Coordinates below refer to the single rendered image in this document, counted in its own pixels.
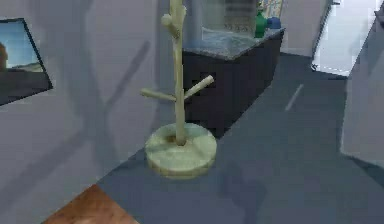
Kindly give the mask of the black framed wall picture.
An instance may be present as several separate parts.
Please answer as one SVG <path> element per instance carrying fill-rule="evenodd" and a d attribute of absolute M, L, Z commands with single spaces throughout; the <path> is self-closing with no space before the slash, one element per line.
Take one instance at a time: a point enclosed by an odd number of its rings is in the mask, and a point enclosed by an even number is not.
<path fill-rule="evenodd" d="M 51 88 L 26 21 L 0 19 L 0 106 Z"/>

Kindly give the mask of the green bottle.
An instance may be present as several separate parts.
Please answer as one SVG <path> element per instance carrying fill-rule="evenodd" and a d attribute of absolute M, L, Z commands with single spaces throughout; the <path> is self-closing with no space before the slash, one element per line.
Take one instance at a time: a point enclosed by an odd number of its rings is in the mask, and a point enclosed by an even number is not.
<path fill-rule="evenodd" d="M 262 3 L 258 3 L 257 14 L 255 17 L 255 37 L 262 38 L 267 28 L 267 19 L 263 16 L 264 8 Z"/>

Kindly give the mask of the pale wooden coat stand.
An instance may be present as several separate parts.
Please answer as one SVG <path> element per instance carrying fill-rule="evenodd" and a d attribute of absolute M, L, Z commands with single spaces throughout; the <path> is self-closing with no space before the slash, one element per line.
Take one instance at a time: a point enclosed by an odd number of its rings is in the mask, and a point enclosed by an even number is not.
<path fill-rule="evenodd" d="M 183 25 L 187 7 L 183 0 L 169 0 L 169 12 L 161 17 L 161 24 L 172 38 L 174 94 L 143 88 L 145 97 L 169 100 L 174 103 L 175 122 L 153 132 L 145 143 L 148 166 L 170 179 L 192 179 L 206 173 L 215 161 L 217 141 L 206 128 L 188 123 L 185 119 L 185 101 L 214 82 L 208 75 L 187 91 L 183 81 Z"/>

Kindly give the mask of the dark cabinet with marble top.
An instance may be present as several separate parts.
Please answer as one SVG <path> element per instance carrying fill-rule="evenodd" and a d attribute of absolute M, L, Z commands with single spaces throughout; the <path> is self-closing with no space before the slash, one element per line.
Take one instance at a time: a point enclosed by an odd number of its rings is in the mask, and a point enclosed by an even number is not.
<path fill-rule="evenodd" d="M 185 102 L 186 121 L 222 137 L 270 86 L 285 30 L 261 39 L 212 32 L 200 46 L 183 50 L 186 89 L 211 76 L 214 82 Z"/>

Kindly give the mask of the brown wooden table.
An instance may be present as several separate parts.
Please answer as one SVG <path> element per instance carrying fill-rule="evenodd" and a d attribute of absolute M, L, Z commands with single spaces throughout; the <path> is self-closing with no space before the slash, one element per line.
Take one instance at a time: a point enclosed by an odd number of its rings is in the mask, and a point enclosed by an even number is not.
<path fill-rule="evenodd" d="M 140 224 L 100 187 L 92 185 L 41 224 Z"/>

